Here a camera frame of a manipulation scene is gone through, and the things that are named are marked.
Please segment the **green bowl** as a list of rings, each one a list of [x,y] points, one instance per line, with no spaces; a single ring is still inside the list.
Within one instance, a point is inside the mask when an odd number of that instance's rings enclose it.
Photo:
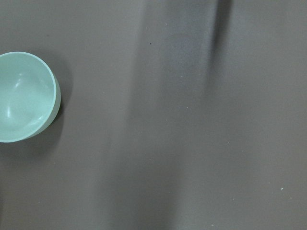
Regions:
[[[61,103],[59,82],[41,58],[26,52],[0,56],[0,141],[12,143],[43,132]]]

